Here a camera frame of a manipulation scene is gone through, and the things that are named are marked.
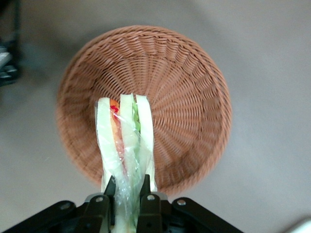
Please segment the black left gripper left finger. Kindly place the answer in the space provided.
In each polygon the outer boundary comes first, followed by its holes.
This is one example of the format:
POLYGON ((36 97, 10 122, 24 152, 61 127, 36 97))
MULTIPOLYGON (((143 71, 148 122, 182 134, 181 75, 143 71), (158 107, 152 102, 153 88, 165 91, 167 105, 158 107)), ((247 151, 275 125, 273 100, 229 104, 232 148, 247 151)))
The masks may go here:
POLYGON ((114 223, 116 184, 110 177, 103 193, 89 195, 81 206, 57 202, 5 230, 6 233, 109 233, 114 223))

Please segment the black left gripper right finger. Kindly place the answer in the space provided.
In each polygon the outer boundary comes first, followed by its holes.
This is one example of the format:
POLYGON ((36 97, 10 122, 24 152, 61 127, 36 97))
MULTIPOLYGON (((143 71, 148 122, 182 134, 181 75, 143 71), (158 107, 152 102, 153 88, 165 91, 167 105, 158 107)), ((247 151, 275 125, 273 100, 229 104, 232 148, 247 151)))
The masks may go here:
POLYGON ((162 195, 151 192, 150 176, 145 175, 140 191, 138 233, 242 233, 190 198, 169 202, 162 195))

